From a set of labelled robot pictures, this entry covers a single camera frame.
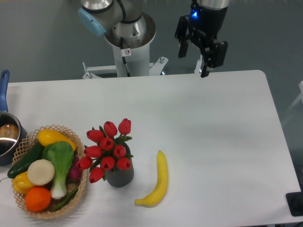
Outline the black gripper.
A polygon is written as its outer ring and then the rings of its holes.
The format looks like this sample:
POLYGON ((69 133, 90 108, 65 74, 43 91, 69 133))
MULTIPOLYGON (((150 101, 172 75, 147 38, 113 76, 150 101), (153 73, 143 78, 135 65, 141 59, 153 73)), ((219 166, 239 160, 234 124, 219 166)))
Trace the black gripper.
POLYGON ((223 25, 227 9, 227 4, 191 4, 190 16, 179 18, 175 31, 175 38, 179 43, 178 57, 186 56, 190 39, 191 43, 201 50, 203 56, 202 78, 209 76, 212 69, 224 63, 228 42, 219 41, 217 35, 223 25))

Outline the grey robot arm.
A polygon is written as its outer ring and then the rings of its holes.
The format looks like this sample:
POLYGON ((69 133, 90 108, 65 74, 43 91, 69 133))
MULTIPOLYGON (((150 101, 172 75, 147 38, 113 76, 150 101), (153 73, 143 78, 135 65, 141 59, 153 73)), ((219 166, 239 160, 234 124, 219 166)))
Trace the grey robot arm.
MULTIPOLYGON (((219 41, 220 31, 229 1, 193 0, 190 13, 181 16, 175 31, 178 39, 178 57, 187 54, 188 45, 200 50, 200 60, 195 70, 201 77, 224 63, 228 48, 219 41)), ((78 16, 94 35, 104 35, 112 46, 118 77, 160 75, 167 63, 159 58, 150 63, 150 43, 156 35, 154 20, 143 12, 141 0, 83 0, 78 16)))

